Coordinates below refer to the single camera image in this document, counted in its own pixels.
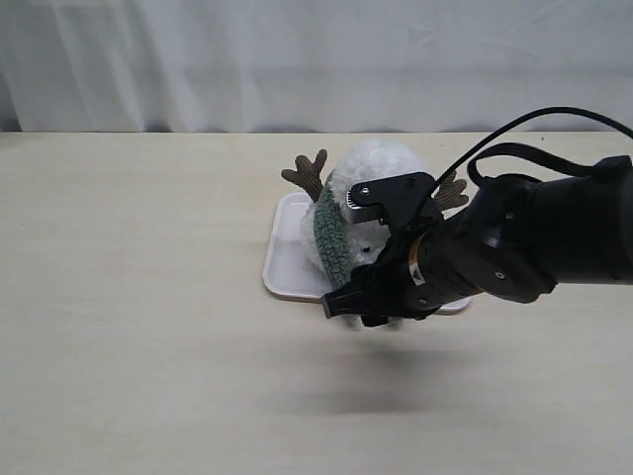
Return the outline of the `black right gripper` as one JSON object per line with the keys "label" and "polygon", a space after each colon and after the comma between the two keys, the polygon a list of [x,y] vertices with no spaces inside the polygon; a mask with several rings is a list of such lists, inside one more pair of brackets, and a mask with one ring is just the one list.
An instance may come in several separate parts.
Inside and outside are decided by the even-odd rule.
{"label": "black right gripper", "polygon": [[477,296],[482,290],[460,275],[451,261],[447,233],[427,230],[404,244],[388,240],[377,260],[320,298],[327,319],[360,316],[367,328],[421,321],[446,304]]}

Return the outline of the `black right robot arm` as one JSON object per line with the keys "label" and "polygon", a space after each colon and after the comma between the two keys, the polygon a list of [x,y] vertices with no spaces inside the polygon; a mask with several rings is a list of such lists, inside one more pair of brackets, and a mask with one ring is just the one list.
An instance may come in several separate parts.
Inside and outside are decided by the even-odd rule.
{"label": "black right robot arm", "polygon": [[560,284],[632,281],[632,162],[608,157],[581,177],[541,181],[509,173],[488,179],[470,205],[444,218],[415,172],[354,185],[365,217],[386,224],[377,259],[322,297],[328,317],[367,327],[423,320],[479,294],[529,304]]}

